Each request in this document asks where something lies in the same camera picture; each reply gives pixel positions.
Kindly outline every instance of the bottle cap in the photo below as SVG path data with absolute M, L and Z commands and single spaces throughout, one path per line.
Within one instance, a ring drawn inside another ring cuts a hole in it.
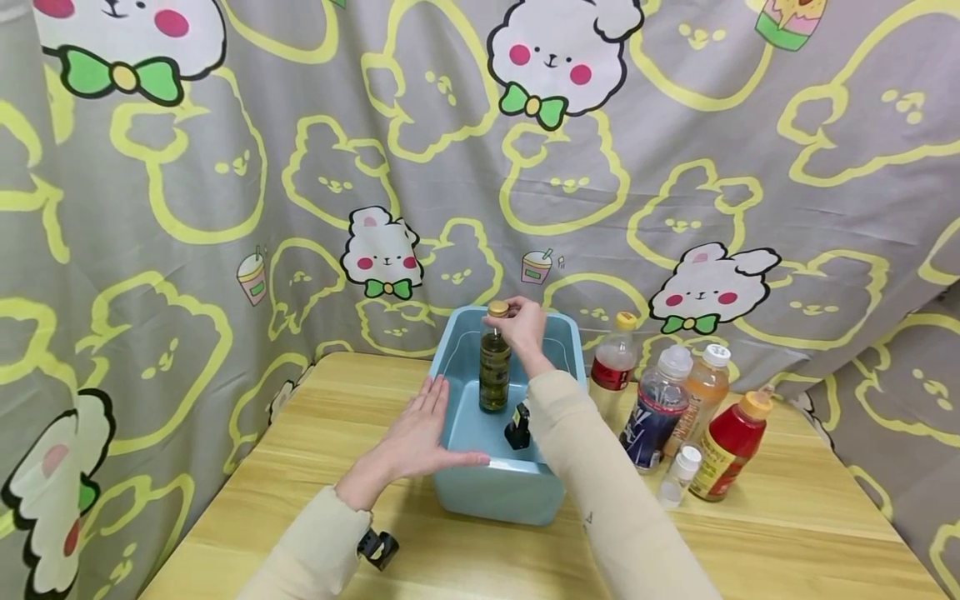
M 677 453 L 674 459 L 671 471 L 677 470 L 676 474 L 682 479 L 693 477 L 700 470 L 700 463 L 704 460 L 704 455 L 697 449 L 697 446 L 687 444 Z
M 633 331 L 636 329 L 636 316 L 634 313 L 616 313 L 616 328 L 618 331 Z
M 704 362 L 715 369 L 723 369 L 730 362 L 730 351 L 719 344 L 710 344 L 704 350 Z
M 764 386 L 756 392 L 747 392 L 737 402 L 737 406 L 753 420 L 766 420 L 767 415 L 774 409 L 773 392 L 773 386 Z
M 487 314 L 491 317 L 502 319 L 506 317 L 509 312 L 510 305 L 503 300 L 491 300 L 490 304 L 487 304 Z
M 686 379 L 693 369 L 693 356 L 690 350 L 675 344 L 660 354 L 657 368 L 674 379 Z

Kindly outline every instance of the blue plastic container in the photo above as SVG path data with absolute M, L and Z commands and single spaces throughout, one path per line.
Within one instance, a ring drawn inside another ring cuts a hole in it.
M 454 451 L 478 450 L 488 467 L 449 468 L 434 475 L 440 503 L 451 513 L 524 525 L 550 524 L 564 501 L 564 485 L 547 467 L 535 443 L 513 450 L 503 436 L 514 408 L 526 398 L 527 375 L 514 355 L 510 362 L 507 407 L 494 415 L 479 405 L 480 333 L 486 306 L 454 311 L 437 348 L 430 375 L 450 382 L 450 402 L 441 443 Z M 580 332 L 572 319 L 550 314 L 543 336 L 550 362 L 587 387 Z

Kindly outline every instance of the beverage bottle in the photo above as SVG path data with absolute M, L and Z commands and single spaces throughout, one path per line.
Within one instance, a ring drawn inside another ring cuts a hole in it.
M 701 441 L 704 462 L 693 477 L 690 492 L 707 502 L 727 497 L 740 471 L 754 458 L 773 410 L 773 386 L 747 392 L 713 420 Z
M 498 319 L 507 316 L 510 306 L 503 300 L 487 305 L 487 314 Z M 503 334 L 496 327 L 483 326 L 480 333 L 480 409 L 489 413 L 507 406 L 510 392 L 510 355 Z
M 684 443 L 698 444 L 703 437 L 720 402 L 730 391 L 730 351 L 719 344 L 710 344 L 703 356 L 693 363 L 686 388 L 690 391 L 690 405 L 663 447 L 663 456 L 673 458 Z
M 628 312 L 616 313 L 613 331 L 604 336 L 593 355 L 589 394 L 611 428 L 619 425 L 616 421 L 620 398 L 630 384 L 639 358 L 634 329 L 636 316 Z
M 657 365 L 640 376 L 636 406 L 620 434 L 620 443 L 641 473 L 660 464 L 663 445 L 690 403 L 684 381 L 691 369 L 690 350 L 676 345 L 664 350 Z

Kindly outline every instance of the white bottle cap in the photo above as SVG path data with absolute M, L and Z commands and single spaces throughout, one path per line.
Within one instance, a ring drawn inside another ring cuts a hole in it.
M 704 350 L 704 362 L 715 369 L 723 369 L 730 362 L 730 351 L 719 344 L 710 344 Z
M 660 354 L 657 368 L 674 379 L 686 379 L 693 369 L 693 356 L 690 350 L 675 344 Z
M 673 465 L 670 466 L 670 473 L 678 479 L 692 479 L 697 471 L 700 470 L 700 463 L 704 460 L 704 455 L 700 453 L 697 446 L 687 444 L 677 453 Z

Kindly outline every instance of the black strap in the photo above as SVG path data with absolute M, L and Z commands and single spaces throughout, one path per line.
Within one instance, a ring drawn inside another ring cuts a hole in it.
M 357 554 L 367 559 L 379 571 L 383 571 L 390 564 L 394 554 L 400 549 L 400 542 L 387 532 L 377 534 L 373 528 L 368 529 L 366 535 L 357 544 Z

